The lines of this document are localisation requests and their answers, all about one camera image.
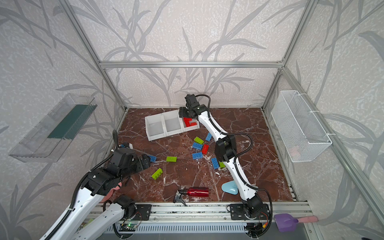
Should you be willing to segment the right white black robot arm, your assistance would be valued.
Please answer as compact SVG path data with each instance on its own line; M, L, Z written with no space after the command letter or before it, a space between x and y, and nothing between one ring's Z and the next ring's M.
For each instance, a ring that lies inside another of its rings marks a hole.
M263 201L258 192L263 191L267 194L269 202L271 196L265 189L252 186L240 164L239 157L251 150L253 140L246 133L228 133L225 131L213 118L210 111L210 106L200 104L197 97L211 98L205 94L186 95L186 106L179 109L179 117L191 118L198 120L212 135L215 140L215 156L219 162L224 163L230 171L233 180L235 181L244 207L244 213L247 218L255 219L262 212ZM236 136L245 136L249 138L250 145L246 150L238 152Z

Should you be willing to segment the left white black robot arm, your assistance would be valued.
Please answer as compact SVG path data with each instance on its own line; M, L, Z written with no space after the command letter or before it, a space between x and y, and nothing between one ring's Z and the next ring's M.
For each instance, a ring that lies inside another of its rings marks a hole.
M69 206L41 237L43 240L95 240L108 227L138 214L136 202L121 195L86 227L80 227L91 210L123 179L150 167L151 158L148 155L138 156L132 146L119 146L116 130L113 131L113 139L115 147L111 154L81 178Z

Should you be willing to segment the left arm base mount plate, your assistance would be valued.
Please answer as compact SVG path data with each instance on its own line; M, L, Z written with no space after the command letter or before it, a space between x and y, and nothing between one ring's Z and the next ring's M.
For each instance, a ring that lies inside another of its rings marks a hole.
M130 221L148 221L150 219L152 205L138 204L129 206L126 219Z

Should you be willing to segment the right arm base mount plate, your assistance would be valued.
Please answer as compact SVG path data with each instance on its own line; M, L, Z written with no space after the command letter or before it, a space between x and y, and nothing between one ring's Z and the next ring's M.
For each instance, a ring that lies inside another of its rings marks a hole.
M231 215L231 220L261 220L268 221L270 217L270 208L268 204L263 204L261 210L256 214L255 217L248 217L244 210L243 204L230 204L227 206L227 211Z

